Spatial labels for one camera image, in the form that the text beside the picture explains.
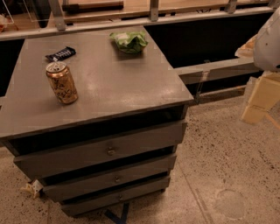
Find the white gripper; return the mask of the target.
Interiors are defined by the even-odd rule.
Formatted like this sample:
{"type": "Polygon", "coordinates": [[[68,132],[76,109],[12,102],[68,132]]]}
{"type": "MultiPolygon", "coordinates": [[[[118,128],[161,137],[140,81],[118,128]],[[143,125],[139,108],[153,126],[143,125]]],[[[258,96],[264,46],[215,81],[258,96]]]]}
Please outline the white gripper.
{"type": "Polygon", "coordinates": [[[234,55],[238,58],[254,55],[255,65],[264,71],[258,78],[249,78],[241,112],[243,122],[259,123],[280,101],[280,8],[234,55]]]}

